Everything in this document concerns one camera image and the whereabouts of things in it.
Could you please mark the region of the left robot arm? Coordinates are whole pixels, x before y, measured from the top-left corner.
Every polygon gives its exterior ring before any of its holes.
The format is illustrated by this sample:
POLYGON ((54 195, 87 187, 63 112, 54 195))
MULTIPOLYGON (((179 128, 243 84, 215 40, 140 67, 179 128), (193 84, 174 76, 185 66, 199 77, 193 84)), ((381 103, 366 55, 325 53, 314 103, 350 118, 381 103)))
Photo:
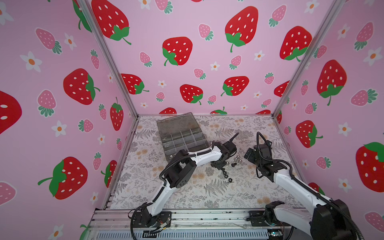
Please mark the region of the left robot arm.
POLYGON ((211 164, 213 168, 222 171, 227 164, 227 160, 237 153, 237 147, 233 140, 238 135, 236 133, 223 144, 213 141, 210 147, 197 152, 187 152, 186 150, 177 152, 175 157, 159 174, 162 184, 154 198, 150 202, 137 207, 133 214, 128 216, 131 225, 145 227, 154 225, 171 195, 188 183, 197 167, 211 164))

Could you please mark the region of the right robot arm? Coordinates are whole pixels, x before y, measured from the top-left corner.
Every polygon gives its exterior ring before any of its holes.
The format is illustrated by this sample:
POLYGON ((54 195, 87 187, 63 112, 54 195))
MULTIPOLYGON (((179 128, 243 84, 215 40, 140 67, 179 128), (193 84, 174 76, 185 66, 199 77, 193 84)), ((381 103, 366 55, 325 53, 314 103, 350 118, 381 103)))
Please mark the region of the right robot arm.
POLYGON ((282 201, 271 202, 265 206, 262 215, 268 225, 286 223, 308 234, 314 240, 364 239, 343 201, 332 200, 297 179, 290 163, 272 158, 272 142, 260 132, 257 133, 257 141, 259 140, 263 140, 264 143, 257 142, 244 156, 256 165, 257 177, 268 178, 282 187, 306 209, 306 212, 302 212, 282 201))

